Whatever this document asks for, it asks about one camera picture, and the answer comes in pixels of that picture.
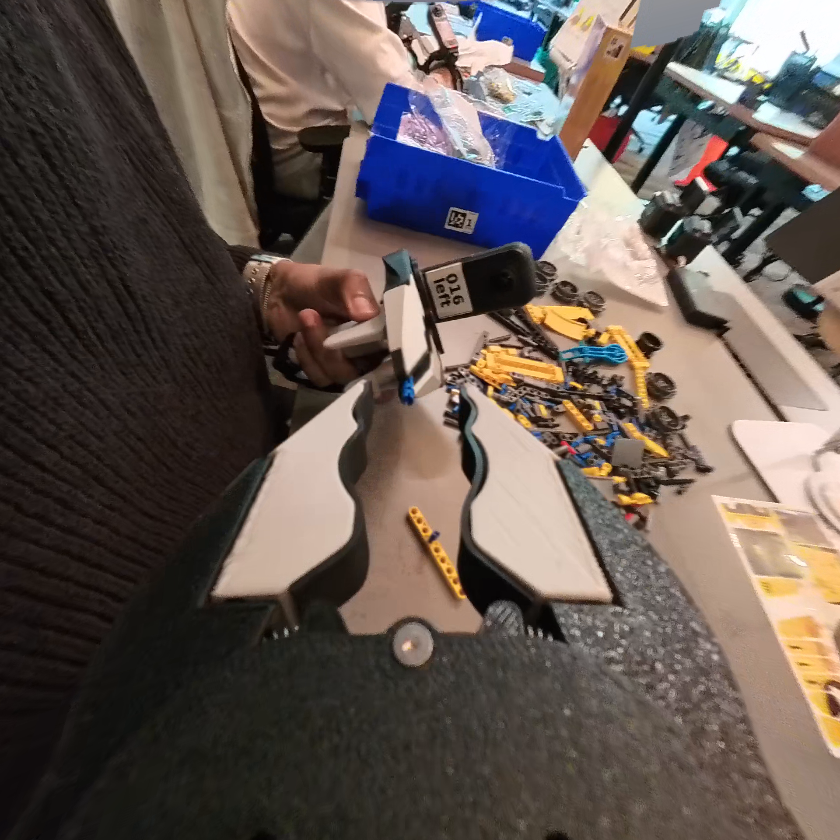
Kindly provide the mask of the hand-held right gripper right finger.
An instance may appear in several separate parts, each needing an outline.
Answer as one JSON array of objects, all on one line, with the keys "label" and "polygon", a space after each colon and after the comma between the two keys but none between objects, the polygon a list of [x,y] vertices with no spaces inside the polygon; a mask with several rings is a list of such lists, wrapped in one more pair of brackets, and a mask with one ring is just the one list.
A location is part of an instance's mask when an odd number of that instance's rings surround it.
[{"label": "hand-held right gripper right finger", "polygon": [[458,575],[471,604],[610,604],[614,592],[560,460],[473,385],[460,387]]}]

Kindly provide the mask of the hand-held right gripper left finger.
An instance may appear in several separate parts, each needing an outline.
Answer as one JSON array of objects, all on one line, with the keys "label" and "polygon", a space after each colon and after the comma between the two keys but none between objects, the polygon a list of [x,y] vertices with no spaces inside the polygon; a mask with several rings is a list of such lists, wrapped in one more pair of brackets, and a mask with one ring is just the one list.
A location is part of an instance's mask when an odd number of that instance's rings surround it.
[{"label": "hand-held right gripper left finger", "polygon": [[263,463],[210,598],[269,602],[296,626],[312,604],[342,607],[370,565],[356,491],[374,395],[361,380],[291,433]]}]

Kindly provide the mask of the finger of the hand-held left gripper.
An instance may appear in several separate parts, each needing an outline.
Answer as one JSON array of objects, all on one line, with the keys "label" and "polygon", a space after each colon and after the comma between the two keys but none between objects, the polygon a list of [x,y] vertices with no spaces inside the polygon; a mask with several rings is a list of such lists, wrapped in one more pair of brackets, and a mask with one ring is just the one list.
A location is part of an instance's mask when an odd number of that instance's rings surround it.
[{"label": "finger of the hand-held left gripper", "polygon": [[425,329],[423,342],[418,346],[416,359],[408,361],[403,352],[404,377],[411,375],[415,381],[416,400],[441,388],[444,383],[442,362],[443,344],[436,329]]},{"label": "finger of the hand-held left gripper", "polygon": [[388,344],[388,360],[391,363],[397,388],[404,377],[403,352],[408,361],[414,361],[423,342],[425,311],[416,284],[406,283],[385,290],[385,327]]}]

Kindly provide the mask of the pile of toy building parts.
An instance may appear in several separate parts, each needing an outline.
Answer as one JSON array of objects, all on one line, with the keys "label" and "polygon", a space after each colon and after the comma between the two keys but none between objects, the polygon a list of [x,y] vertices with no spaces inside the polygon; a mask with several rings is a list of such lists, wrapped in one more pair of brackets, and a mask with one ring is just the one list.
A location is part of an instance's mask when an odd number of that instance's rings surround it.
[{"label": "pile of toy building parts", "polygon": [[[551,304],[492,313],[502,335],[483,332],[468,362],[445,369],[444,424],[457,427],[460,387],[474,385],[559,460],[601,485],[626,522],[646,530],[663,491],[683,495],[715,468],[688,436],[690,416],[670,405],[676,395],[649,400],[645,376],[662,371],[655,356],[646,360],[639,353],[637,337],[624,326],[600,322],[603,295],[561,279],[545,259],[537,262],[537,282]],[[624,347],[627,363],[558,359],[579,343],[613,342]]]}]

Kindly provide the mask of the yellow toy beam with holes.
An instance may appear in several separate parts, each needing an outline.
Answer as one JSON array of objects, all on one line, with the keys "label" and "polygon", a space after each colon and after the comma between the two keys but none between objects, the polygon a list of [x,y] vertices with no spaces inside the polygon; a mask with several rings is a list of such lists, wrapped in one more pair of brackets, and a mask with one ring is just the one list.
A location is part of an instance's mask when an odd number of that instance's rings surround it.
[{"label": "yellow toy beam with holes", "polygon": [[427,542],[427,536],[435,529],[429,524],[418,507],[410,507],[408,509],[406,520],[416,539],[422,545],[423,552],[441,575],[450,594],[459,602],[465,601],[466,593],[459,578],[456,565],[449,558],[440,539],[433,543]]}]

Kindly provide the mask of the person's left forearm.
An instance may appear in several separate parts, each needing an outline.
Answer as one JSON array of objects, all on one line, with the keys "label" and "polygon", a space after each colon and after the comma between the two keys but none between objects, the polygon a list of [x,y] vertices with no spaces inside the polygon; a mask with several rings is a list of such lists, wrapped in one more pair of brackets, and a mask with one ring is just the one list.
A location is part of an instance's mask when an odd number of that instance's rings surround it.
[{"label": "person's left forearm", "polygon": [[2,447],[261,449],[255,304],[104,2],[2,3]]}]

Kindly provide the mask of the person's left hand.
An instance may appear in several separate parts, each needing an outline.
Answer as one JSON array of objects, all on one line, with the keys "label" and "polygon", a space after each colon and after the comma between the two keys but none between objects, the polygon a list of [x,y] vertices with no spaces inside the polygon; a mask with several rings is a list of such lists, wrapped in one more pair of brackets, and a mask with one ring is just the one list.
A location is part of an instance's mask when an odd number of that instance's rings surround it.
[{"label": "person's left hand", "polygon": [[331,327],[368,322],[380,312],[367,276],[289,260],[277,261],[266,278],[262,306],[266,330],[279,343],[292,338],[297,362],[317,387],[347,385],[358,376],[341,351],[324,346]]}]

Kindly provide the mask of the blue plastic bin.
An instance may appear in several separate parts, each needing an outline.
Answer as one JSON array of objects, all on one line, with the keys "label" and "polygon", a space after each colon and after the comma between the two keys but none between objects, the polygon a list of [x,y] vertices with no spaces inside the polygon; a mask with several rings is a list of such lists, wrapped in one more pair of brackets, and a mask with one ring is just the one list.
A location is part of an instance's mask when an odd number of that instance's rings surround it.
[{"label": "blue plastic bin", "polygon": [[374,115],[354,189],[368,217],[469,245],[522,242],[541,257],[587,195],[561,141],[479,112],[495,169],[415,149],[396,141],[409,91],[386,85]]},{"label": "blue plastic bin", "polygon": [[496,3],[469,1],[456,4],[472,21],[471,32],[476,41],[509,39],[516,59],[530,62],[542,47],[548,29],[540,22],[508,10]]}]

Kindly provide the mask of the empty clear plastic bag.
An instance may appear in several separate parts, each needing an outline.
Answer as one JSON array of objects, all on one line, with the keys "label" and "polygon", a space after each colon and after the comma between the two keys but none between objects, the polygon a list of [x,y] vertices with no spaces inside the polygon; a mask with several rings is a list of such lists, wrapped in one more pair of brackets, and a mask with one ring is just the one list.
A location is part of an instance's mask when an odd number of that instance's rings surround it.
[{"label": "empty clear plastic bag", "polygon": [[636,220],[585,198],[551,246],[558,270],[643,304],[669,306],[666,271]]}]

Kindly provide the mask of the clear plastic bag with parts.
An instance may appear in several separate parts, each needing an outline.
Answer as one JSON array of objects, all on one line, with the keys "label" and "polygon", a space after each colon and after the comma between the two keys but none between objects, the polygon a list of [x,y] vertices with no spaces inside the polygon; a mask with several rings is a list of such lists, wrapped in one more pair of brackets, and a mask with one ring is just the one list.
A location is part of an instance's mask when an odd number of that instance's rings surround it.
[{"label": "clear plastic bag with parts", "polygon": [[395,139],[422,151],[497,167],[497,155],[481,127],[479,112],[468,99],[447,88],[410,90]]}]

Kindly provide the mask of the black device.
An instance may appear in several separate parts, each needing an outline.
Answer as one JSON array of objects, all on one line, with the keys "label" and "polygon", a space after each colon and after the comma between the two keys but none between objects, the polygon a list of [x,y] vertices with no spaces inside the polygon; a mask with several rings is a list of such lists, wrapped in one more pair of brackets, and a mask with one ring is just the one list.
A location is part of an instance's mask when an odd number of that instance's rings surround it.
[{"label": "black device", "polygon": [[713,227],[709,218],[690,215],[679,220],[661,245],[662,254],[688,265],[711,243]]},{"label": "black device", "polygon": [[637,223],[641,231],[658,242],[686,216],[681,195],[672,190],[660,191],[652,195]]}]

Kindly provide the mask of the black office chair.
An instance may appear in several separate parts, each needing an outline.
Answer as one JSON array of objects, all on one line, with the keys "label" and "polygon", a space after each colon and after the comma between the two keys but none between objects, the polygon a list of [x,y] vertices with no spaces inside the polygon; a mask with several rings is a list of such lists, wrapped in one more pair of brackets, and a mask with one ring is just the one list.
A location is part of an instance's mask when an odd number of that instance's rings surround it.
[{"label": "black office chair", "polygon": [[283,195],[275,186],[270,143],[265,128],[258,131],[251,155],[255,203],[259,224],[259,245],[267,250],[280,247],[289,254],[331,204],[338,179],[343,143],[350,135],[347,126],[324,126],[304,129],[297,135],[304,151],[321,159],[318,170],[318,195],[301,199]]}]

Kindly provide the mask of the brown cardboard box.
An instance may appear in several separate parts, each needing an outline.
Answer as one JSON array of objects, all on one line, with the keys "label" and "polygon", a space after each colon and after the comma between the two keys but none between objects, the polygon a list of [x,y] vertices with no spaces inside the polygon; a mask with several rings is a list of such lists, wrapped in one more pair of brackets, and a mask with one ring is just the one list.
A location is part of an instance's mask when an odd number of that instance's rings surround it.
[{"label": "brown cardboard box", "polygon": [[593,7],[578,6],[552,42],[559,97],[568,105],[560,141],[573,161],[627,63],[632,39],[632,29],[609,24]]}]

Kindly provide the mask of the black power adapter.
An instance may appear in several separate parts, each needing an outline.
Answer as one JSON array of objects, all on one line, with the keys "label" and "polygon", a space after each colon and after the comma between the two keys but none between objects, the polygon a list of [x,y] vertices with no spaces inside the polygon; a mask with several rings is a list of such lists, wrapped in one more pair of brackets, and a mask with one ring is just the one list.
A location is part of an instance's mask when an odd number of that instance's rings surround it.
[{"label": "black power adapter", "polygon": [[686,266],[669,269],[666,277],[683,319],[692,327],[722,336],[730,329],[728,304],[708,280],[708,273]]}]

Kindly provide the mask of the white book stand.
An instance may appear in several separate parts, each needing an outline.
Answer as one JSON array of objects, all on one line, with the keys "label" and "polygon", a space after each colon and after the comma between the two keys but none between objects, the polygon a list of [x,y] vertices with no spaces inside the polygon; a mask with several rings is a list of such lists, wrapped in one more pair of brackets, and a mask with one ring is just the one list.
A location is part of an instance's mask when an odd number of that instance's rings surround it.
[{"label": "white book stand", "polygon": [[839,530],[839,433],[810,423],[739,420],[731,436],[773,499]]}]

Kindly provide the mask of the yellow grey sticker sheet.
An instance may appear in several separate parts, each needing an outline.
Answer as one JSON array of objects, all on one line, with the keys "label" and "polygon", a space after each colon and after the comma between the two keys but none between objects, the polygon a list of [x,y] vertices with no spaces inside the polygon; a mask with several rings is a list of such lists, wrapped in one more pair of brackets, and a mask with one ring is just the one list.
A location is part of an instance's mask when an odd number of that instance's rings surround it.
[{"label": "yellow grey sticker sheet", "polygon": [[811,511],[712,496],[827,751],[839,757],[838,537]]}]

